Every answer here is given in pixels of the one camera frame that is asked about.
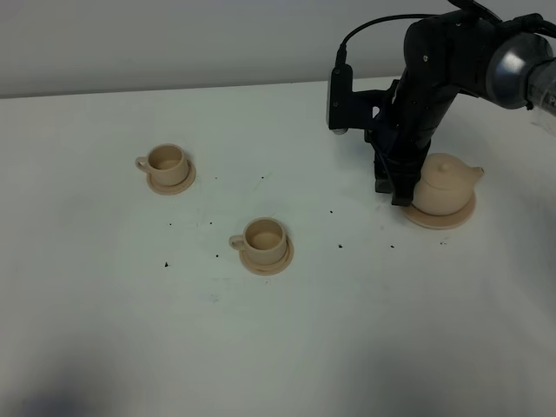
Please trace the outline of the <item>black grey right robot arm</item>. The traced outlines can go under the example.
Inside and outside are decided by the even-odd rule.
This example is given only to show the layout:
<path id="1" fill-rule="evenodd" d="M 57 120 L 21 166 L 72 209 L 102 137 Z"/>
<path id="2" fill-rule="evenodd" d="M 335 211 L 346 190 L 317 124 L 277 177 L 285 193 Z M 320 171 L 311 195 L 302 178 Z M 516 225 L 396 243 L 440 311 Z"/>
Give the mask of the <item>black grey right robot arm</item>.
<path id="1" fill-rule="evenodd" d="M 555 26 L 539 14 L 492 23 L 455 11 L 413 23 L 404 39 L 406 68 L 387 91 L 368 131 L 375 151 L 375 189 L 408 206 L 432 135 L 458 94 L 503 109 L 555 113 Z"/>

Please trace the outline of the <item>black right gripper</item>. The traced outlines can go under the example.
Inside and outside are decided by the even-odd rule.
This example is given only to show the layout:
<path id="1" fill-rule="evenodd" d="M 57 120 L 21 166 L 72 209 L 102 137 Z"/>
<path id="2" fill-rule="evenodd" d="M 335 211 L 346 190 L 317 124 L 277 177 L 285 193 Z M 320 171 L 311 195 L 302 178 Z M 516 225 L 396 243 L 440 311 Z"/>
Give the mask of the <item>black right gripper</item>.
<path id="1" fill-rule="evenodd" d="M 447 80 L 446 63 L 430 56 L 406 60 L 406 68 L 396 84 L 388 106 L 379 118 L 394 135 L 380 139 L 377 132 L 367 139 L 379 146 L 374 152 L 374 189 L 391 194 L 394 206 L 409 206 L 420 180 L 420 167 L 430 148 L 432 135 L 440 125 L 459 88 Z M 387 176 L 387 161 L 410 170 L 392 170 Z"/>

